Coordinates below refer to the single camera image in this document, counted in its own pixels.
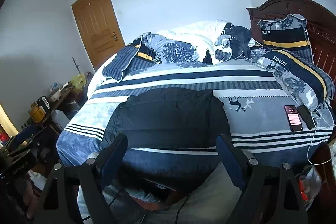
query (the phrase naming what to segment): bedsheet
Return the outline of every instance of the bedsheet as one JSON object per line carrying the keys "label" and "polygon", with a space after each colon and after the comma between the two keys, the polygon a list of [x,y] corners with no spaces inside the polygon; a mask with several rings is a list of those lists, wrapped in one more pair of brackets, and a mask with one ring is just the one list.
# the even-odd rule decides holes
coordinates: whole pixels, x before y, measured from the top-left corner
{"label": "bedsheet", "polygon": [[[224,103],[233,145],[253,153],[264,165],[306,163],[307,149],[315,132],[315,129],[308,130],[303,121],[303,131],[290,131],[284,105],[295,105],[295,102],[282,90],[271,72],[263,71],[245,59],[212,66],[157,64],[142,73],[127,75],[120,83],[110,79],[95,85],[90,99],[58,139],[58,153],[66,166],[80,165],[89,154],[99,152],[104,130],[115,108],[128,96],[154,88],[177,86],[213,90],[214,96]],[[320,121],[310,155],[319,143],[328,140],[332,129]],[[215,147],[204,151],[150,149],[148,152],[157,155],[217,154]]]}

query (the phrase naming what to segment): bed frame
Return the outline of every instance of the bed frame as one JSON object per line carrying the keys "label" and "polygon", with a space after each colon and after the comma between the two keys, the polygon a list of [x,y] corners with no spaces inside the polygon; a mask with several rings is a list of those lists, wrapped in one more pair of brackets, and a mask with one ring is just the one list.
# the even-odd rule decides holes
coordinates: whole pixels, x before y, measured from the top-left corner
{"label": "bed frame", "polygon": [[[336,83],[336,16],[312,0],[268,0],[250,13],[252,37],[262,41],[258,26],[262,19],[285,18],[300,14],[307,19],[307,30],[314,56],[314,64],[328,73]],[[336,113],[336,99],[330,103]]]}
{"label": "bed frame", "polygon": [[[268,0],[257,8],[246,8],[250,13],[252,37],[262,41],[259,20],[285,18],[287,14],[300,14],[307,19],[307,30],[314,64],[328,73],[336,82],[336,16],[312,0]],[[336,113],[336,99],[330,102]],[[336,139],[336,127],[329,139]],[[325,162],[331,157],[327,143],[321,143],[315,151],[312,162]],[[322,190],[308,211],[314,216],[314,223],[326,223],[323,216],[331,216],[336,205],[336,181],[331,162],[316,166],[322,181]]]}

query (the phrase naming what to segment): white cable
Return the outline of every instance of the white cable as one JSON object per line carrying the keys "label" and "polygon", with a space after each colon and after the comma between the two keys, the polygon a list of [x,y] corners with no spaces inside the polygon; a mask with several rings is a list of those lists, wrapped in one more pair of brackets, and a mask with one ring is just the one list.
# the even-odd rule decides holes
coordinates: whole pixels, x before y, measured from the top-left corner
{"label": "white cable", "polygon": [[314,132],[314,135],[313,135],[313,137],[311,138],[310,144],[309,144],[309,146],[308,146],[308,150],[307,150],[307,160],[308,160],[308,162],[309,162],[311,165],[322,165],[322,164],[326,164],[327,162],[331,161],[331,160],[332,160],[332,157],[331,157],[329,160],[327,160],[327,161],[325,161],[325,162],[322,162],[322,163],[320,163],[320,164],[314,164],[314,163],[312,163],[312,162],[309,160],[309,149],[310,149],[310,147],[311,147],[311,144],[313,143],[313,140],[314,140],[314,137],[315,137],[315,134],[316,134],[316,131],[317,131],[317,126],[318,126],[318,124],[319,124],[319,120],[321,120],[321,118],[325,121],[325,123],[326,123],[329,127],[334,128],[334,127],[336,126],[336,124],[334,124],[333,126],[329,125],[329,124],[327,123],[327,121],[323,118],[322,114],[321,114],[317,109],[316,109],[316,111],[317,111],[318,114],[320,114],[320,118],[316,118],[318,121],[317,121],[317,123],[315,124],[315,120],[314,120],[313,114],[312,114],[312,112],[311,112],[311,110],[310,110],[310,115],[311,115],[311,118],[313,119],[313,123],[314,123],[314,126],[315,126],[315,132]]}

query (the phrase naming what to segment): wooden door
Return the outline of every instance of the wooden door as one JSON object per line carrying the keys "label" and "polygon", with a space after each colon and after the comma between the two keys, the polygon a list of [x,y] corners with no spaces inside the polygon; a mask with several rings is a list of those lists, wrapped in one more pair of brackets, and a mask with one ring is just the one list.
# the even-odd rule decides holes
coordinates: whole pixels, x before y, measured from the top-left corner
{"label": "wooden door", "polygon": [[95,70],[125,46],[111,0],[77,0],[73,14]]}

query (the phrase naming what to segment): phone screen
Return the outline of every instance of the phone screen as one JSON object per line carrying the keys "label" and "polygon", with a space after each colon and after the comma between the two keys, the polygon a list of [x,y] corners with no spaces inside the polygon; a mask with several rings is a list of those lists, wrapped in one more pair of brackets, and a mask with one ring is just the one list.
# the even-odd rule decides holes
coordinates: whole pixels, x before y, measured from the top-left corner
{"label": "phone screen", "polygon": [[289,122],[289,126],[291,131],[302,131],[302,123],[299,117],[299,114],[296,110],[295,106],[285,106],[285,111],[287,114],[287,119]]}

